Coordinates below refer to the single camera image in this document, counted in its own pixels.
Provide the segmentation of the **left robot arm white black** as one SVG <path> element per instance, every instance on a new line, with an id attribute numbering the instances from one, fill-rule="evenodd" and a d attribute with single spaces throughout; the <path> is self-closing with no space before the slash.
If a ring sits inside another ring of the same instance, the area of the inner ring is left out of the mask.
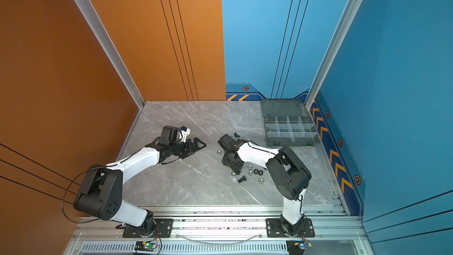
<path id="1" fill-rule="evenodd" d="M 168 157 L 184 159 L 205 147 L 206 143 L 198 138 L 184 142 L 156 138 L 123 160 L 105 166 L 95 164 L 86 171 L 73 207 L 101 220 L 121 223 L 140 237 L 149 237 L 157 229 L 153 212 L 124 200 L 123 185 L 151 166 L 164 165 Z"/>

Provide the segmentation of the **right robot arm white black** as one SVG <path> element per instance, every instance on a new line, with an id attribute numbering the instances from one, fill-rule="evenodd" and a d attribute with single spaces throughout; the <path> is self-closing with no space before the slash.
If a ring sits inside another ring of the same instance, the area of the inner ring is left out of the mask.
<path id="1" fill-rule="evenodd" d="M 311 172 L 302 160 L 288 146 L 271 149 L 251 141 L 234 140 L 230 135 L 222 136 L 218 144 L 224 151 L 222 164 L 240 174 L 245 163 L 266 169 L 278 192 L 284 198 L 280 216 L 280 230 L 287 237 L 313 237 L 310 219 L 303 212 L 303 200 L 311 180 Z"/>

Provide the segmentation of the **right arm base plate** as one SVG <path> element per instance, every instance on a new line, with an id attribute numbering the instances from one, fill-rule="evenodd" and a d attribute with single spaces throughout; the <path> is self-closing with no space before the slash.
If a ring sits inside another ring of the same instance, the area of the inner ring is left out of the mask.
<path id="1" fill-rule="evenodd" d="M 268 218 L 265 220 L 267 237 L 297 237 L 314 238 L 315 228 L 312 220 L 302 217 L 296 224 L 291 224 L 284 218 Z"/>

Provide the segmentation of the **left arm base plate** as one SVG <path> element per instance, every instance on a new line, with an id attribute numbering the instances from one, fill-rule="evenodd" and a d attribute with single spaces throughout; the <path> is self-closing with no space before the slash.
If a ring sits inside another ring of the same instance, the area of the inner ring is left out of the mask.
<path id="1" fill-rule="evenodd" d="M 170 238 L 173 228 L 172 218 L 146 220 L 140 227 L 126 224 L 123 238 Z"/>

